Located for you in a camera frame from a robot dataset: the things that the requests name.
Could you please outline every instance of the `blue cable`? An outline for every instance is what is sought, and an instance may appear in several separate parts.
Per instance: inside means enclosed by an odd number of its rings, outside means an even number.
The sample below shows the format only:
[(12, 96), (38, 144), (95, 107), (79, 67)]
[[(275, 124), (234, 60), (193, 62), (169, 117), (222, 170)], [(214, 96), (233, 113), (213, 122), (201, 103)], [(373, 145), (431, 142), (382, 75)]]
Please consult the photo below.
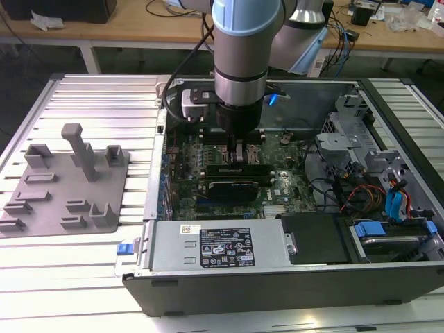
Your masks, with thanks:
[(334, 77), (337, 77), (339, 75), (339, 73), (341, 72), (342, 68), (345, 65), (345, 62), (347, 61), (347, 53), (348, 53), (348, 38), (347, 38), (347, 33), (345, 32), (345, 29), (342, 26), (337, 26), (335, 24), (328, 24), (328, 26), (332, 26), (333, 28), (337, 28), (339, 30), (341, 30), (341, 32), (344, 35), (344, 54), (343, 56), (341, 56), (341, 64), (339, 65), (339, 68), (337, 70), (337, 72), (335, 73)]
[(339, 68), (338, 68), (338, 70), (336, 71), (336, 73), (334, 75), (335, 78), (339, 75), (339, 73), (341, 73), (342, 68), (344, 67), (345, 62), (347, 61), (347, 57), (348, 57), (348, 38), (347, 38), (347, 33), (345, 32), (345, 30), (344, 30), (344, 28), (342, 26), (339, 27), (339, 28), (342, 30), (342, 33), (344, 34), (344, 50), (345, 50), (345, 52), (344, 52), (344, 56), (342, 57), (342, 62), (339, 65)]

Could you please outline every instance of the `workbench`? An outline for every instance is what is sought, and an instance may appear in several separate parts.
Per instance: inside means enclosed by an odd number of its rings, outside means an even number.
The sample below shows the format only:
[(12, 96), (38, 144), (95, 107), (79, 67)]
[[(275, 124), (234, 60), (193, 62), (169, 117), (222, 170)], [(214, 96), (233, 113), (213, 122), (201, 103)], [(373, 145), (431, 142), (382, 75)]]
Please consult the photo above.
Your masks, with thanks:
[[(200, 40), (198, 18), (162, 18), (145, 11), (147, 0), (118, 0), (117, 8), (107, 24), (65, 22), (65, 28), (41, 31), (28, 21), (9, 20), (11, 28), (27, 44), (77, 46), (80, 48), (88, 73), (101, 73), (94, 47), (126, 47), (136, 49), (192, 49)], [(392, 33), (384, 22), (366, 27), (351, 26), (350, 17), (343, 14), (347, 0), (336, 0), (334, 11), (345, 28), (361, 35), (352, 56), (382, 58), (444, 59), (444, 39), (425, 29)], [(160, 1), (150, 9), (168, 14)], [(310, 76), (319, 76), (320, 63), (336, 48), (337, 36), (329, 33), (318, 54)], [(0, 43), (19, 44), (3, 22), (0, 22)]]
[[(118, 230), (112, 234), (0, 239), (0, 328), (2, 332), (355, 332), (356, 326), (390, 332), (442, 332), (444, 289), (409, 304), (299, 309), (258, 313), (149, 318), (122, 285), (117, 244), (142, 234), (151, 149), (155, 132), (156, 76), (53, 78), (0, 157), (0, 207), (10, 200), (26, 168), (25, 150), (45, 143), (68, 153), (60, 137), (65, 123), (80, 123), (95, 149), (119, 144), (130, 166)], [(414, 87), (375, 79), (377, 88), (423, 153), (442, 168), (444, 121)], [(375, 125), (384, 143), (384, 129)], [(137, 255), (122, 257), (129, 271)]]

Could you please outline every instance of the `motherboard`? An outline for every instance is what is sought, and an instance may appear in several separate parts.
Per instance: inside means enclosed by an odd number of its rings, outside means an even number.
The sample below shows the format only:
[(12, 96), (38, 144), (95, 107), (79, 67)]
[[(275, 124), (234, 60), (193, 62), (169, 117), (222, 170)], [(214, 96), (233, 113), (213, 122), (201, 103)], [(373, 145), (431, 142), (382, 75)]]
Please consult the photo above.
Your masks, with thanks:
[[(285, 212), (315, 212), (316, 202), (302, 165), (304, 142), (292, 138), (288, 132), (263, 132), (261, 144), (247, 145), (245, 167), (259, 168), (267, 175), (239, 181), (242, 177), (205, 177), (205, 170), (228, 165), (226, 145), (206, 144), (202, 135), (170, 136), (173, 220), (274, 219)], [(231, 187), (227, 190), (232, 200), (214, 200), (214, 185), (223, 192), (224, 187)]]

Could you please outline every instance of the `table leg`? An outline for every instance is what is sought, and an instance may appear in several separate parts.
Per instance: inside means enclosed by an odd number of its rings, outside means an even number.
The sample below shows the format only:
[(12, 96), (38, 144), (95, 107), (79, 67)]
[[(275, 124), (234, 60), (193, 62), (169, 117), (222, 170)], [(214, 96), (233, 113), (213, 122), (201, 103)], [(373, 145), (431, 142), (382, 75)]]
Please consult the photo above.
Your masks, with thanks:
[(325, 58), (330, 54), (330, 49), (321, 49), (316, 55), (316, 59), (311, 64), (310, 69), (307, 72), (308, 78), (318, 78), (321, 74), (322, 67), (325, 62)]
[(97, 60), (96, 51), (92, 46), (80, 46), (83, 61), (89, 74), (101, 74), (100, 65)]
[(393, 61), (393, 58), (385, 58), (384, 62), (382, 63), (381, 69), (383, 71), (387, 71), (389, 69), (389, 66), (392, 61)]

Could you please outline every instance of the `sticker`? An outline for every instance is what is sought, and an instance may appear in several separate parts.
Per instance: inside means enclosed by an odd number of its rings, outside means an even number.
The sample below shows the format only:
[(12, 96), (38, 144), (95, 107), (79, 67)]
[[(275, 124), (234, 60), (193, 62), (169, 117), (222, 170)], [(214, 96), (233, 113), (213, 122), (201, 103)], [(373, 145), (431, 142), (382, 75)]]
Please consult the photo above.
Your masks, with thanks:
[(198, 234), (200, 230), (200, 224), (181, 224), (181, 234)]
[(250, 228), (200, 230), (200, 265), (203, 268), (256, 266)]

